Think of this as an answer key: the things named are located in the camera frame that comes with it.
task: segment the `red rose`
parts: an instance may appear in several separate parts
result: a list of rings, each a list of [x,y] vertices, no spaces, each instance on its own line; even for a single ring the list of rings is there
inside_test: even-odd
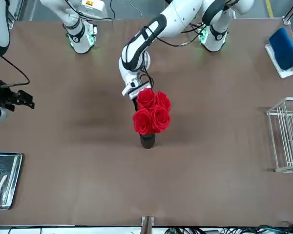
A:
[[[170,111],[171,103],[167,98],[167,95],[162,91],[159,91],[156,95],[156,104],[163,106],[167,109],[167,111]]]
[[[152,134],[152,118],[146,108],[138,110],[132,117],[133,127],[136,132],[146,135]]]
[[[165,130],[170,124],[170,116],[168,110],[159,105],[153,107],[152,113],[152,128],[155,133],[160,133]]]
[[[142,109],[142,108],[147,108],[148,110],[151,109],[153,105],[155,104],[155,97],[156,97],[155,92],[150,88],[140,91],[136,99],[138,104],[138,109]]]

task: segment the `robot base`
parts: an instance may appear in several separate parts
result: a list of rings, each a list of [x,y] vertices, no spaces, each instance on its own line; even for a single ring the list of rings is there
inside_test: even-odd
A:
[[[210,32],[209,26],[202,31],[202,36],[199,37],[200,43],[210,52],[217,52],[226,42],[226,33],[221,40],[216,40],[215,36]]]
[[[70,45],[78,54],[87,53],[91,47],[95,45],[98,33],[98,28],[93,26],[93,24],[88,23],[87,21],[83,21],[83,24],[85,26],[85,31],[79,42],[74,42],[74,40],[68,37],[70,40]]]

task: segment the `yellow floor line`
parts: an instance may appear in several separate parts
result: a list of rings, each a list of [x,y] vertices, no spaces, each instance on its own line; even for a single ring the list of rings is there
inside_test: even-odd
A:
[[[269,17],[273,18],[272,5],[270,4],[270,0],[265,0],[265,1],[266,1]]]

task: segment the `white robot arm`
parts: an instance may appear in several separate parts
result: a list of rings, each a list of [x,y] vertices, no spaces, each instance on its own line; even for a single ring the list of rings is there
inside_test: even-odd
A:
[[[105,4],[101,0],[95,3],[86,0],[40,0],[41,3],[53,11],[62,21],[67,30],[70,44],[79,54],[84,54],[95,44],[97,27],[87,22],[86,18],[107,18]]]
[[[3,57],[10,45],[10,32],[8,27],[8,7],[9,0],[0,0],[0,57]],[[14,93],[9,87],[22,84],[10,84],[7,85],[0,80],[0,119],[6,118],[6,109],[14,111],[14,105],[26,105],[32,109],[35,108],[35,104],[32,102],[33,97],[23,90],[19,90]]]
[[[122,92],[123,96],[129,94],[129,98],[133,100],[140,90],[150,87],[149,82],[141,82],[139,72],[149,68],[150,56],[146,49],[156,38],[178,35],[198,13],[207,28],[213,30],[214,41],[210,41],[210,44],[218,45],[219,42],[215,38],[220,39],[219,34],[222,35],[221,38],[224,38],[223,35],[227,33],[232,19],[231,8],[243,14],[250,10],[253,2],[254,0],[173,0],[159,16],[143,27],[123,48],[118,63],[126,85]]]

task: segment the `green light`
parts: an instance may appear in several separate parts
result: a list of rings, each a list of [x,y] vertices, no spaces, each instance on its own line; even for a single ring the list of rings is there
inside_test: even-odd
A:
[[[70,41],[70,45],[73,47],[73,40],[70,37],[68,37],[68,38],[69,38],[69,41]],[[88,42],[89,42],[90,46],[93,46],[94,45],[94,36],[88,35],[87,39],[88,39]]]
[[[207,35],[208,35],[209,33],[208,33],[208,31],[207,31],[207,29],[205,28],[204,30],[203,30],[203,35],[201,36],[201,43],[202,44],[205,44],[205,42],[206,42],[206,40],[207,40]]]
[[[88,41],[89,41],[89,44],[91,45],[91,46],[93,46],[94,45],[94,36],[92,36],[92,35],[88,35]]]
[[[73,41],[72,39],[70,38],[70,36],[68,37],[69,41],[70,41],[70,45],[73,47]]]

